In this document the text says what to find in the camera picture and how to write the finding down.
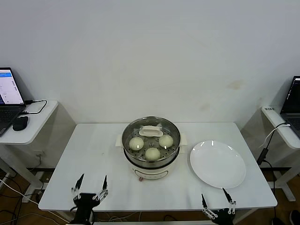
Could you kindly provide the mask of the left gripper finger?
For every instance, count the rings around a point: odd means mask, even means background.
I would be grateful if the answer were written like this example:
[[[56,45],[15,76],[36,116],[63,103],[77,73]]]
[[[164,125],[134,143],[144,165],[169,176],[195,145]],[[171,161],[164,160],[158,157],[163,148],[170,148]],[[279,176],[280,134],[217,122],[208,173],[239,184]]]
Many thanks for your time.
[[[107,176],[105,176],[102,189],[92,199],[97,202],[102,202],[107,197],[107,195],[108,195]]]
[[[81,185],[82,185],[83,178],[84,178],[84,173],[77,180],[75,186],[71,188],[73,199],[77,199],[79,197],[80,188],[81,188]]]

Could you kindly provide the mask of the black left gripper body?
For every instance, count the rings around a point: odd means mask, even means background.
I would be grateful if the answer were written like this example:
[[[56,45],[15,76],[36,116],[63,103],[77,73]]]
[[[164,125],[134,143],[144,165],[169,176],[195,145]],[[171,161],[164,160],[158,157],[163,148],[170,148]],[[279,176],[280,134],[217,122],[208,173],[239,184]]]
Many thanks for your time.
[[[98,205],[97,200],[94,198],[95,196],[95,193],[80,193],[73,199],[75,206],[70,209],[70,212],[73,210],[76,210],[76,212],[75,217],[70,221],[70,224],[93,224],[93,222],[90,221],[90,217],[92,215],[93,208]]]

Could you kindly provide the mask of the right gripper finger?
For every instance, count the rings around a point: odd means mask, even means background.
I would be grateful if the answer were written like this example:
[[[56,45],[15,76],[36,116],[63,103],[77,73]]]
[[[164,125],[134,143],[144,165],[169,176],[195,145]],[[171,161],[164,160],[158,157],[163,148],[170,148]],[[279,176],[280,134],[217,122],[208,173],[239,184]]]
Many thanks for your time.
[[[218,218],[218,215],[208,208],[208,205],[205,201],[205,198],[204,198],[203,194],[201,194],[201,196],[202,196],[202,206],[203,206],[202,212],[208,218]]]
[[[235,214],[236,201],[231,198],[229,193],[224,188],[222,188],[222,190],[227,198],[227,201],[229,202],[228,214]]]

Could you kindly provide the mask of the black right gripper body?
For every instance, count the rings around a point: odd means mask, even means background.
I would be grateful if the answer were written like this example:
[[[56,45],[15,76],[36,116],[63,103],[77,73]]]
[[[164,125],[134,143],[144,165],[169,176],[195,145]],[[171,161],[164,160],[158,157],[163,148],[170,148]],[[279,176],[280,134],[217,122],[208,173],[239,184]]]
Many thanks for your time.
[[[235,213],[229,214],[228,211],[229,208],[213,210],[212,212],[215,213],[217,217],[214,216],[214,219],[211,219],[211,221],[217,225],[233,225]]]

